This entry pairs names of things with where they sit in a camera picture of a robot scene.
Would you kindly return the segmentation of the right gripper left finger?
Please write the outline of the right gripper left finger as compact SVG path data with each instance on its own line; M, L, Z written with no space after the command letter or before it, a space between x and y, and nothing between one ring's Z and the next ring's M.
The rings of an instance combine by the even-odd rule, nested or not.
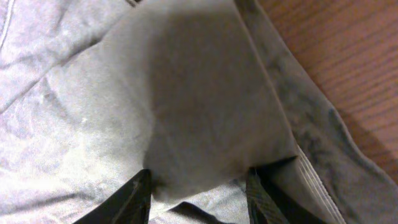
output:
M77 224L148 224L151 173L140 170L102 204L76 221Z

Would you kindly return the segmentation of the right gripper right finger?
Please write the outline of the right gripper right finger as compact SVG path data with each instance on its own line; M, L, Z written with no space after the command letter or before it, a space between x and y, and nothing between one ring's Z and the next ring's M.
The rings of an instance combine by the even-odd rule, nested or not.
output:
M295 159L295 156L288 157L249 169L246 176L246 198L251 224L326 224L271 181L273 173Z

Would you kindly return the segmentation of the grey shorts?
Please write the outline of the grey shorts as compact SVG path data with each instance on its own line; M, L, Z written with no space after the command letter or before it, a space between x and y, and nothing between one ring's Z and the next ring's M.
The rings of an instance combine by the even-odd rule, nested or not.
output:
M397 185L256 1L1 2L1 222L76 223L140 170L148 223L250 223L249 169L326 223Z

